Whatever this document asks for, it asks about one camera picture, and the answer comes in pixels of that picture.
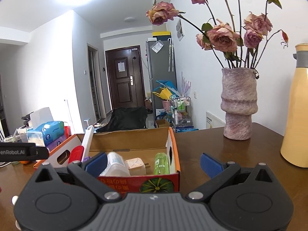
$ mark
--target ceiling beam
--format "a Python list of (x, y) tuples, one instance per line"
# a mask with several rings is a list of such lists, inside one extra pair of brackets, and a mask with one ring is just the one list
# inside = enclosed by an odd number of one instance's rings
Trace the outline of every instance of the ceiling beam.
[(105, 38), (105, 37), (109, 37), (109, 36), (116, 36), (116, 35), (132, 33), (132, 32), (149, 31), (149, 30), (152, 30), (152, 26), (125, 28), (125, 29), (107, 32), (107, 33), (102, 33), (102, 34), (100, 34), (100, 37)]
[(21, 30), (0, 27), (0, 43), (26, 45), (31, 39), (31, 33)]

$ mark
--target black fabric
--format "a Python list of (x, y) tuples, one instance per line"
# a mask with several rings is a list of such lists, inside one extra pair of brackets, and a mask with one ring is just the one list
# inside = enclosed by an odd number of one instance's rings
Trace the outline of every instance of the black fabric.
[(96, 132), (142, 129), (145, 128), (146, 119), (147, 109), (145, 107), (117, 108), (112, 112), (109, 123), (97, 129)]

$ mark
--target red leaf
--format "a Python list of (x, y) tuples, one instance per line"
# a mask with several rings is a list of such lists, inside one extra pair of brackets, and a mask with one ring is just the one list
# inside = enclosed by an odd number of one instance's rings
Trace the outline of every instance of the red leaf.
[(283, 30), (282, 30), (282, 37), (285, 42), (289, 42), (289, 37)]

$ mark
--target blue gripper pad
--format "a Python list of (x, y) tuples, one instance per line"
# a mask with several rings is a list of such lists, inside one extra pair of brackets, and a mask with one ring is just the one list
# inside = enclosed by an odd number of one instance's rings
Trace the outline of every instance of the blue gripper pad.
[(106, 153), (99, 153), (86, 164), (85, 171), (93, 177), (98, 177), (106, 169), (107, 164), (108, 158)]
[(226, 164), (203, 153), (200, 157), (200, 167), (212, 179), (226, 168)]

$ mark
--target vase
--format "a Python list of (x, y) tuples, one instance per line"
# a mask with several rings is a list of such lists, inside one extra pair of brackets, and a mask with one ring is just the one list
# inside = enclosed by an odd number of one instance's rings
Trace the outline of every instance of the vase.
[(308, 44), (297, 45), (295, 57), (297, 64), (280, 152), (293, 165), (308, 168)]
[(232, 140), (251, 137), (251, 115), (258, 111), (256, 71), (222, 69), (221, 109), (226, 112), (224, 136)]

